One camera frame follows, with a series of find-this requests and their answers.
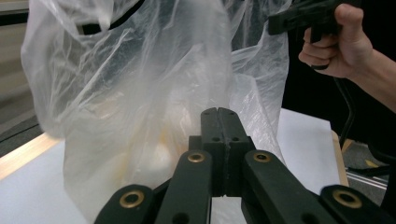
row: person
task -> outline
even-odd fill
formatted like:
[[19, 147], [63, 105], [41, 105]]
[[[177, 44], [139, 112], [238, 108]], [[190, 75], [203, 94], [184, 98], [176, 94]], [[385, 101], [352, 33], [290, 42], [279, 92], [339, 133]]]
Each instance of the person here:
[[396, 62], [373, 49], [362, 29], [360, 8], [341, 4], [334, 17], [341, 25], [338, 35], [324, 35], [311, 44], [308, 28], [299, 60], [314, 68], [324, 68], [316, 70], [321, 74], [351, 80], [396, 113]]

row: white table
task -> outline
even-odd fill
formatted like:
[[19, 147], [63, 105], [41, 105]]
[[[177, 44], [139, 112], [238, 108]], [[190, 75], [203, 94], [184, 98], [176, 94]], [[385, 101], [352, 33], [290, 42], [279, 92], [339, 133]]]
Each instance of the white table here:
[[[288, 168], [306, 188], [319, 194], [324, 186], [347, 185], [329, 121], [282, 109], [277, 139]], [[64, 142], [45, 134], [1, 158], [0, 223], [85, 223], [64, 191], [63, 161]], [[232, 203], [238, 206], [239, 201]], [[222, 206], [224, 201], [213, 201], [213, 209]], [[243, 221], [236, 211], [223, 223]]]

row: black cable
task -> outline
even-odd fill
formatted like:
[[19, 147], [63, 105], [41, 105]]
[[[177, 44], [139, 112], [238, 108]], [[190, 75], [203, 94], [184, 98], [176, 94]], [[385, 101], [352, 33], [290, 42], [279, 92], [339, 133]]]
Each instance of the black cable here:
[[349, 93], [349, 90], [347, 89], [347, 85], [344, 82], [344, 80], [341, 78], [335, 77], [334, 82], [335, 82], [335, 85], [337, 86], [338, 90], [343, 95], [344, 100], [346, 101], [346, 105], [349, 110], [349, 115], [347, 117], [343, 131], [341, 131], [341, 135], [340, 135], [340, 146], [341, 146], [341, 148], [343, 148], [343, 145], [344, 145], [345, 141], [347, 140], [347, 135], [349, 134], [350, 128], [352, 127], [353, 121], [355, 120], [356, 108], [355, 108], [355, 104], [354, 104], [353, 99]]
[[36, 126], [38, 126], [38, 123], [35, 124], [35, 125], [33, 125], [33, 126], [31, 126], [31, 127], [29, 127], [29, 128], [26, 128], [26, 129], [20, 131], [20, 132], [14, 133], [14, 134], [12, 134], [11, 136], [9, 136], [9, 137], [7, 137], [7, 138], [1, 140], [1, 141], [0, 141], [0, 144], [3, 143], [3, 142], [5, 142], [5, 141], [7, 141], [8, 139], [10, 139], [10, 138], [12, 138], [12, 137], [15, 137], [16, 135], [18, 135], [18, 134], [20, 134], [20, 133], [23, 133], [23, 132], [26, 132], [26, 131], [28, 131], [28, 130], [30, 130], [30, 129], [33, 129], [33, 128], [36, 127]]

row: human hand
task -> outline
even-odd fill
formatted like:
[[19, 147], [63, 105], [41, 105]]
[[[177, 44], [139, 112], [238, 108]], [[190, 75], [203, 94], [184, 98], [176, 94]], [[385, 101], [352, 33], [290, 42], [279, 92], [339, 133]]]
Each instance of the human hand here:
[[335, 9], [334, 17], [342, 26], [338, 35], [324, 35], [319, 42], [310, 44], [311, 29], [308, 28], [299, 59], [308, 65], [328, 65], [323, 70], [316, 70], [321, 74], [346, 78], [358, 76], [373, 57], [373, 46], [361, 26], [363, 11], [341, 4]]

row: translucent plastic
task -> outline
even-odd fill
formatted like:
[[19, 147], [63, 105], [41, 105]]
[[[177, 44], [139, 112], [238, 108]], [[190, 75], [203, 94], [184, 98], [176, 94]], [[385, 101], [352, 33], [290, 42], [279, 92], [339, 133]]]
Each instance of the translucent plastic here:
[[[237, 112], [282, 160], [288, 41], [267, 34], [266, 18], [290, 0], [146, 0], [112, 30], [136, 1], [29, 2], [23, 69], [40, 126], [65, 139], [65, 188], [88, 222], [117, 189], [171, 177], [210, 107]], [[102, 32], [82, 35], [87, 23]]]

